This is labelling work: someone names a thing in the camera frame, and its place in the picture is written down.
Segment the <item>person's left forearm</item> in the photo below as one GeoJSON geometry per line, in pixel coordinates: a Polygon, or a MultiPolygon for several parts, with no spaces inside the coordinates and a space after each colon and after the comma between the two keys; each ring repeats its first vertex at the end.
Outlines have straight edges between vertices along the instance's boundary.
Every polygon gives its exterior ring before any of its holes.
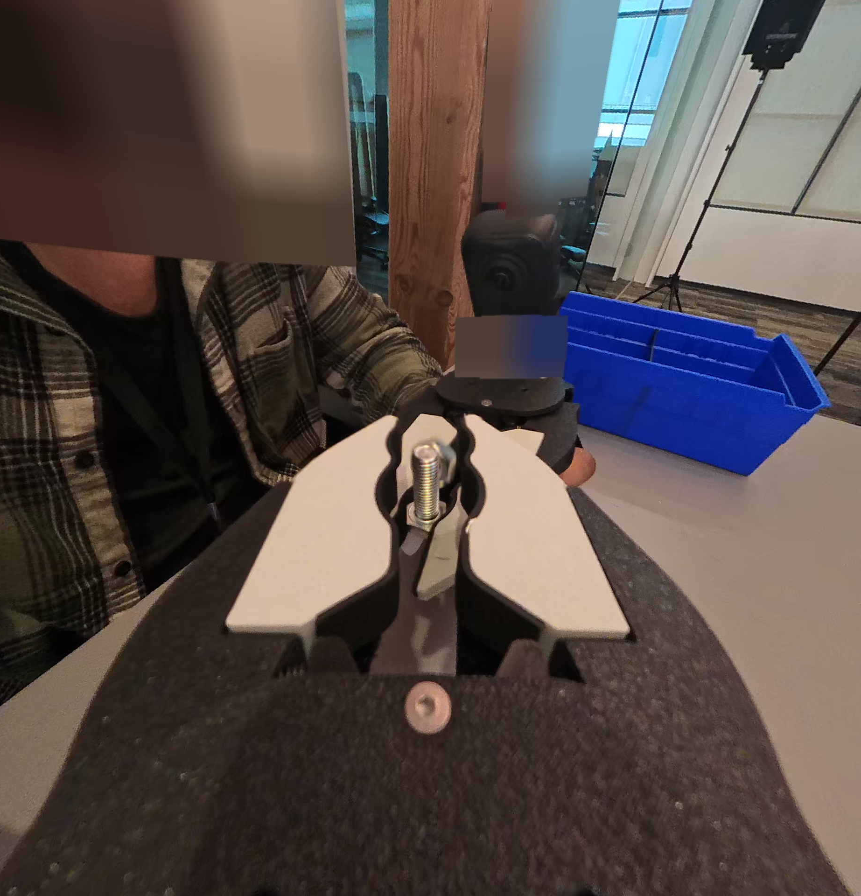
{"type": "Polygon", "coordinates": [[[355,280],[308,297],[312,372],[363,428],[397,415],[443,375],[402,318],[355,280]]]}

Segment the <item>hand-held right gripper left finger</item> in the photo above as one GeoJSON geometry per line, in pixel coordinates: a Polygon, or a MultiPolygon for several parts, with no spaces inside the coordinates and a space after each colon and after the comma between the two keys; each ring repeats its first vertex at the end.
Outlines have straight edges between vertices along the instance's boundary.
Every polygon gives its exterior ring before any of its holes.
{"type": "Polygon", "coordinates": [[[288,636],[305,658],[336,638],[369,672],[399,610],[398,424],[381,417],[294,477],[226,617],[229,633],[288,636]]]}

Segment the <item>wooden pillar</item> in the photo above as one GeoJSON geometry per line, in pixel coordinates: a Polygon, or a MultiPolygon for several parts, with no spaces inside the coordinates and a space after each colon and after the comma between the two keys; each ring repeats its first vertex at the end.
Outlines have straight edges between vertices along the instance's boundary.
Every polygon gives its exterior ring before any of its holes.
{"type": "Polygon", "coordinates": [[[462,236],[479,207],[490,2],[391,1],[389,300],[444,368],[471,315],[462,236]]]}

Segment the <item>person in plaid shirt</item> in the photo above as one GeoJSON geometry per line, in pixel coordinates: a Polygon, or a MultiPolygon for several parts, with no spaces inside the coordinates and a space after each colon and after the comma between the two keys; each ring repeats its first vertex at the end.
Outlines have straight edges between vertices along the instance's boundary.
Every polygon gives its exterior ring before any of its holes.
{"type": "MultiPolygon", "coordinates": [[[[156,308],[160,256],[8,241],[99,306],[132,317],[156,308]]],[[[362,285],[334,266],[168,259],[180,264],[237,474],[223,526],[193,562],[324,451],[308,297],[362,285]]],[[[0,249],[0,707],[189,565],[145,578],[104,454],[101,408],[93,353],[0,249]]]]}

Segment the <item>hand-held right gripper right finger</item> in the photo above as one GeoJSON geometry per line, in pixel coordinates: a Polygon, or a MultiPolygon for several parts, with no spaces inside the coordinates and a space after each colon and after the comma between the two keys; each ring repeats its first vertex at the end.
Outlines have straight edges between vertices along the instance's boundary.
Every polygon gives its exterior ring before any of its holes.
{"type": "Polygon", "coordinates": [[[559,474],[478,415],[459,423],[457,444],[456,673],[493,676],[518,641],[556,670],[570,644],[626,641],[630,623],[559,474]]]}

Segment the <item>black tripod light stand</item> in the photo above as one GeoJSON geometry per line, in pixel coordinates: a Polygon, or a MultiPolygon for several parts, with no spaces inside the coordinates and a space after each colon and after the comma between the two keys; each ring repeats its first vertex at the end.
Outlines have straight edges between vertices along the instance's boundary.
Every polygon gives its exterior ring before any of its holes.
{"type": "Polygon", "coordinates": [[[633,300],[634,304],[639,304],[643,302],[645,299],[655,296],[661,292],[665,295],[664,304],[661,305],[662,308],[673,309],[673,306],[676,305],[676,309],[679,312],[683,312],[681,299],[680,299],[680,287],[682,284],[682,273],[683,268],[686,265],[686,261],[688,260],[690,254],[693,251],[693,244],[695,239],[697,238],[699,231],[701,230],[705,216],[709,211],[714,197],[718,193],[719,187],[721,185],[721,181],[724,178],[724,175],[728,169],[730,160],[733,157],[734,152],[737,149],[738,142],[741,139],[743,132],[748,124],[749,118],[756,107],[756,104],[759,100],[760,94],[763,90],[763,86],[768,78],[768,71],[761,71],[758,73],[758,78],[756,82],[756,86],[752,88],[749,101],[747,106],[745,107],[745,111],[743,115],[738,119],[738,125],[735,128],[734,132],[731,135],[731,140],[725,145],[723,151],[723,157],[720,164],[720,167],[714,177],[713,183],[710,186],[708,194],[703,198],[702,207],[700,212],[695,219],[693,229],[690,231],[686,244],[683,248],[682,254],[679,256],[678,262],[675,266],[675,270],[671,273],[671,275],[666,278],[660,285],[657,287],[652,287],[648,289],[645,293],[641,294],[637,299],[633,300]]]}
{"type": "Polygon", "coordinates": [[[851,319],[849,324],[843,330],[841,335],[837,338],[837,340],[831,345],[825,355],[818,361],[816,366],[813,368],[814,375],[818,378],[823,371],[826,369],[827,365],[835,358],[840,349],[844,346],[846,342],[850,340],[852,335],[856,332],[856,330],[861,326],[861,309],[856,313],[856,315],[851,319]]]}

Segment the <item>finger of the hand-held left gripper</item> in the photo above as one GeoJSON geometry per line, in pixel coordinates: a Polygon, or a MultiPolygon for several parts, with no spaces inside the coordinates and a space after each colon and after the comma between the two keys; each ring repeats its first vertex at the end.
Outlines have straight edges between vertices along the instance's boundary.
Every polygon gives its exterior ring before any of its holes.
{"type": "MultiPolygon", "coordinates": [[[[455,429],[444,428],[444,432],[445,442],[455,447],[455,429]]],[[[421,563],[416,579],[417,599],[441,599],[445,592],[455,587],[459,543],[468,521],[468,514],[462,507],[461,485],[461,475],[457,470],[453,481],[441,490],[441,519],[419,553],[421,563]]]]}
{"type": "MultiPolygon", "coordinates": [[[[427,537],[432,532],[423,532],[411,528],[405,518],[405,510],[407,503],[412,499],[413,477],[411,473],[410,458],[413,447],[420,442],[433,439],[440,439],[445,442],[444,428],[447,421],[438,417],[430,417],[428,415],[419,415],[411,426],[405,431],[402,437],[402,459],[401,459],[401,516],[404,522],[402,553],[406,556],[415,556],[425,546],[427,537]]],[[[443,501],[440,497],[440,509],[443,510],[443,501]]]]}

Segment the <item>person's black undershirt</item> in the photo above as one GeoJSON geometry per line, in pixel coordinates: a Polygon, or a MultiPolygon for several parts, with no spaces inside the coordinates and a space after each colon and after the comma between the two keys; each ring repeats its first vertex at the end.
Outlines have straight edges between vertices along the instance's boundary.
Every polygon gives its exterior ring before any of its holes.
{"type": "Polygon", "coordinates": [[[166,580],[222,528],[237,476],[207,395],[178,260],[156,259],[156,308],[132,317],[62,282],[21,244],[0,241],[0,249],[93,353],[121,514],[145,578],[166,580]]]}

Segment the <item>blue plastic bin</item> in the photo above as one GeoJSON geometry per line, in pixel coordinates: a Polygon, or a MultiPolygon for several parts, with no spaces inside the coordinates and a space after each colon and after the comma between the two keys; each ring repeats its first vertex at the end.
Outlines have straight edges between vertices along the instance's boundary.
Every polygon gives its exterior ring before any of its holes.
{"type": "Polygon", "coordinates": [[[560,314],[587,427],[750,476],[831,406],[786,335],[579,292],[560,314]]]}

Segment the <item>black box on stand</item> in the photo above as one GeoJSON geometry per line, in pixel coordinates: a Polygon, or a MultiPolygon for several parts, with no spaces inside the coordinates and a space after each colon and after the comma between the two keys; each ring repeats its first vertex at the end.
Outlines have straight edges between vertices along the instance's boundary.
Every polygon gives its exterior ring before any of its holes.
{"type": "Polygon", "coordinates": [[[781,70],[798,54],[825,1],[762,1],[742,51],[752,70],[781,70]]]}

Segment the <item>silver hex bolt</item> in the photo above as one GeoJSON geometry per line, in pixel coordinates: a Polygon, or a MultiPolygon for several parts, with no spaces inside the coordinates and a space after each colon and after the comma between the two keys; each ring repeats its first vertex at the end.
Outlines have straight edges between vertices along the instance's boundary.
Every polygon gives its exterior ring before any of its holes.
{"type": "Polygon", "coordinates": [[[431,532],[441,519],[444,454],[443,444],[436,439],[420,442],[413,447],[410,458],[413,497],[405,510],[406,521],[413,529],[431,532]]]}

